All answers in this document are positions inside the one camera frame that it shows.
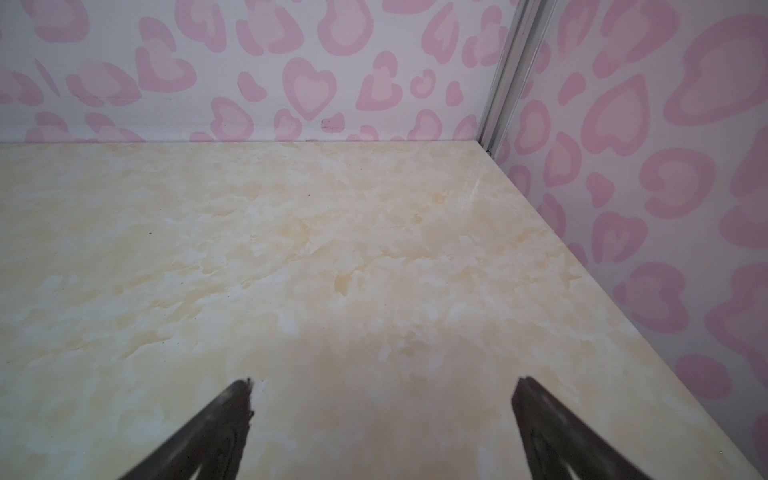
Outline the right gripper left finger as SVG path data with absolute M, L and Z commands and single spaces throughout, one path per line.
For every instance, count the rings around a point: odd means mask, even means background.
M 231 383 L 122 478 L 236 478 L 253 416 L 252 388 L 251 379 Z

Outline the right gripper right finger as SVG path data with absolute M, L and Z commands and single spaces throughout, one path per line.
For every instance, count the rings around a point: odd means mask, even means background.
M 535 378 L 518 379 L 511 407 L 533 479 L 649 480 Z

